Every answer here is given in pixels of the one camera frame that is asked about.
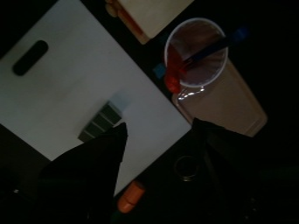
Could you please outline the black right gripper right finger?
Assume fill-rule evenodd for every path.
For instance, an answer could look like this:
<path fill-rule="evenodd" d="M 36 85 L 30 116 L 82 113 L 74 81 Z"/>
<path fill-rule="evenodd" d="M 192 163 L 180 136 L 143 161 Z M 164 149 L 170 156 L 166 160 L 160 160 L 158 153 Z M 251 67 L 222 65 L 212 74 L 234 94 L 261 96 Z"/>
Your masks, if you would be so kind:
<path fill-rule="evenodd" d="M 186 224 L 281 224 L 277 196 L 262 179 L 254 139 L 194 119 L 174 172 L 186 183 Z"/>

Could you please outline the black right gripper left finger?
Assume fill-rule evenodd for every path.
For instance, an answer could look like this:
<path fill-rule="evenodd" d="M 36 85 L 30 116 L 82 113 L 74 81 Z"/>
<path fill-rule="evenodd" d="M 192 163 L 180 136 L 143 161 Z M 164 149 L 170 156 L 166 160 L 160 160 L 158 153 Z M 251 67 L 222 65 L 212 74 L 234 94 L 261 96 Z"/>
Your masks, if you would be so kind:
<path fill-rule="evenodd" d="M 120 123 L 51 161 L 38 178 L 30 224 L 110 224 L 126 147 Z"/>

